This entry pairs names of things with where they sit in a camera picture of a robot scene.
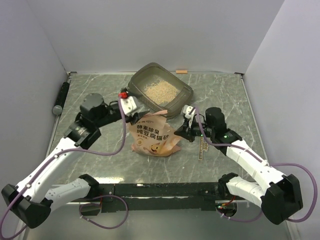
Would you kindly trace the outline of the pink cat litter bag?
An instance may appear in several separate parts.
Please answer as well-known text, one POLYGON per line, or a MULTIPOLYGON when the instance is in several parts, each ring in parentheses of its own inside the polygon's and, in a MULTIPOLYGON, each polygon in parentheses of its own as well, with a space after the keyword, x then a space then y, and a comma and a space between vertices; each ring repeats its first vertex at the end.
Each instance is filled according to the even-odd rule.
POLYGON ((175 129, 167 123, 164 116, 168 111, 148 113, 136 124, 128 125, 133 137, 131 149, 139 154, 154 157, 169 157, 181 150, 178 143, 182 139, 174 134, 175 129))

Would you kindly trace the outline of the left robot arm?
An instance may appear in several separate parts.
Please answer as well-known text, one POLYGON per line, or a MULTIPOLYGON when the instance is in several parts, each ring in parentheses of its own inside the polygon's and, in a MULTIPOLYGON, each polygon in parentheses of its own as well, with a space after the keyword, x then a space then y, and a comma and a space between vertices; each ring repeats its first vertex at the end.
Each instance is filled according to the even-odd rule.
POLYGON ((100 128, 122 121, 137 123, 146 112, 137 111, 137 99, 128 92, 121 92, 118 100, 106 104, 101 94, 91 93, 79 107, 75 121, 68 127, 54 150, 25 179, 16 185, 7 184, 1 194, 8 207, 27 227, 41 225, 57 208, 76 199, 95 200, 99 183, 88 174, 75 181, 52 188, 54 182, 73 161, 89 149, 101 136, 100 128))

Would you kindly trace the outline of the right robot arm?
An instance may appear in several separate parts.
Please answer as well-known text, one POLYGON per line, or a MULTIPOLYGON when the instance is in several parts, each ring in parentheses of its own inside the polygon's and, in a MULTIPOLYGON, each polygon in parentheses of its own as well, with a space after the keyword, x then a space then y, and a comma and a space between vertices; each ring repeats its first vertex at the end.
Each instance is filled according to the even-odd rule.
POLYGON ((299 180, 293 174, 285 175, 270 166, 267 160, 255 153, 239 134, 227 127, 220 108, 208 108, 203 122, 196 107, 185 105, 181 115, 184 122, 175 131, 175 135, 189 142, 193 142, 196 137, 203 137, 254 179, 254 182, 249 182, 235 173, 224 175, 219 180, 220 197, 230 199, 238 196, 255 204, 275 225, 288 220, 302 209, 299 180))

